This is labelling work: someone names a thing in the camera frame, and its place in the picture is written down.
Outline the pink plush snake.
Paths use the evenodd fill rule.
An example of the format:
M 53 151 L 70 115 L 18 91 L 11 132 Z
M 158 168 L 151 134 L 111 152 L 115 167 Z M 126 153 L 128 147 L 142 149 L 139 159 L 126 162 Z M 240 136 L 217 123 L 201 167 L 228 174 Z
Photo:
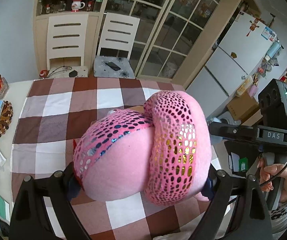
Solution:
M 210 198 L 211 143 L 199 103 L 163 90 L 142 108 L 117 109 L 74 145 L 73 171 L 86 195 L 113 201 L 143 192 L 155 205 Z

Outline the small cardboard box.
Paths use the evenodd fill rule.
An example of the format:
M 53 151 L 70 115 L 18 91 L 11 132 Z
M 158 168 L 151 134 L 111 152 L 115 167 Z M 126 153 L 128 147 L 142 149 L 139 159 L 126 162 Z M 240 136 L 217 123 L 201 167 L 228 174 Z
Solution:
M 246 121 L 259 110 L 258 102 L 248 92 L 235 96 L 228 104 L 227 109 L 235 121 Z

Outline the checkered tablecloth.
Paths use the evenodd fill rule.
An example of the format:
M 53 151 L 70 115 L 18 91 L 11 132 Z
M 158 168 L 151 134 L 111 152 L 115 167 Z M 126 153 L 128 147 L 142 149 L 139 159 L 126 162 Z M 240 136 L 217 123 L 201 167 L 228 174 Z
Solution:
M 32 83 L 13 139 L 12 195 L 23 179 L 47 178 L 73 159 L 73 144 L 88 127 L 112 109 L 142 105 L 160 90 L 180 85 L 147 80 L 77 77 Z M 195 198 L 174 206 L 155 206 L 142 193 L 113 202 L 98 202 L 84 192 L 71 202 L 92 239 L 152 239 L 192 231 L 208 207 Z

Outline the white refrigerator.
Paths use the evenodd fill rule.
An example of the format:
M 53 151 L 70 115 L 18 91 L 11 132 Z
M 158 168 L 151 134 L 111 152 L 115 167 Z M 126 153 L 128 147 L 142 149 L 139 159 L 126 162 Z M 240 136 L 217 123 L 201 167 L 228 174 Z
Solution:
M 210 116 L 254 73 L 277 34 L 259 19 L 240 12 L 201 71 L 187 88 Z

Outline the woven brown trivet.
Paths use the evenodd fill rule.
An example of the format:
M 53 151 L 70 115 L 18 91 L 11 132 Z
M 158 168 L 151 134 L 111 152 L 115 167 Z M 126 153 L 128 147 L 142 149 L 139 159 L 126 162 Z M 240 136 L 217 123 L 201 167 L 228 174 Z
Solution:
M 9 129 L 13 117 L 12 104 L 9 101 L 4 101 L 4 107 L 0 116 L 0 137 Z

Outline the black smartphone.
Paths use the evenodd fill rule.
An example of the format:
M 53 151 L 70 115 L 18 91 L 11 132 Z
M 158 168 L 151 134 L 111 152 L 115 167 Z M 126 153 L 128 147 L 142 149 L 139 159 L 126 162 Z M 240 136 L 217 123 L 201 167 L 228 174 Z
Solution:
M 107 66 L 109 66 L 114 71 L 119 71 L 121 68 L 113 62 L 106 62 Z

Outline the white chair right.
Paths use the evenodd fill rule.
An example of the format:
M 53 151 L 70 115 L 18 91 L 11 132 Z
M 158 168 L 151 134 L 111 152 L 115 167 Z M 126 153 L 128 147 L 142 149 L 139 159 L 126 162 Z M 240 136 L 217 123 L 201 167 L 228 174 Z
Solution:
M 123 50 L 128 53 L 129 60 L 139 23 L 140 19 L 137 17 L 107 12 L 97 55 L 100 55 L 102 48 Z

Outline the white chair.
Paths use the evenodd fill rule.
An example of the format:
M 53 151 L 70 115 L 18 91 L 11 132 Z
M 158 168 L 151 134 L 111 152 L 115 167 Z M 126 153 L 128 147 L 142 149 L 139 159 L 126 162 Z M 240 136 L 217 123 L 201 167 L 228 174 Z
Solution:
M 97 55 L 100 55 L 102 48 L 123 50 L 128 53 L 129 60 L 139 23 L 140 19 L 137 17 L 107 12 Z
M 88 77 L 84 50 L 88 24 L 87 14 L 50 16 L 47 34 L 47 77 Z M 62 63 L 52 67 L 51 60 L 80 59 L 79 66 Z

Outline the white chair left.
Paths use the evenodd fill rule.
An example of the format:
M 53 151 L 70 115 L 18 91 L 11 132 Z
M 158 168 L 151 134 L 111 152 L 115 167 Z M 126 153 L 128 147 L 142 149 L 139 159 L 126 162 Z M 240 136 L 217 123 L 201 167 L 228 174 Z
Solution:
M 87 14 L 50 16 L 47 34 L 47 77 L 88 77 L 84 50 L 88 24 Z M 79 66 L 62 63 L 52 67 L 51 60 L 80 59 Z

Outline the white red mug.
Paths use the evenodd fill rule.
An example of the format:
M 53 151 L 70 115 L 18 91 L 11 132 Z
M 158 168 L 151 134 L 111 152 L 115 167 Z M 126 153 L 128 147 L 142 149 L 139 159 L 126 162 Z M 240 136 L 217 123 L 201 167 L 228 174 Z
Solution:
M 71 3 L 71 11 L 77 12 L 85 7 L 85 3 L 82 0 L 73 0 Z

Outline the display cabinet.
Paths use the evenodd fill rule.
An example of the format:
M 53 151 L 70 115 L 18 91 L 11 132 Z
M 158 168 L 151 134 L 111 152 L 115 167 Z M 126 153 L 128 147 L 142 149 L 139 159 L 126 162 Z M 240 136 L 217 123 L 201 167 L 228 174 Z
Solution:
M 33 39 L 38 71 L 93 68 L 107 0 L 35 0 Z

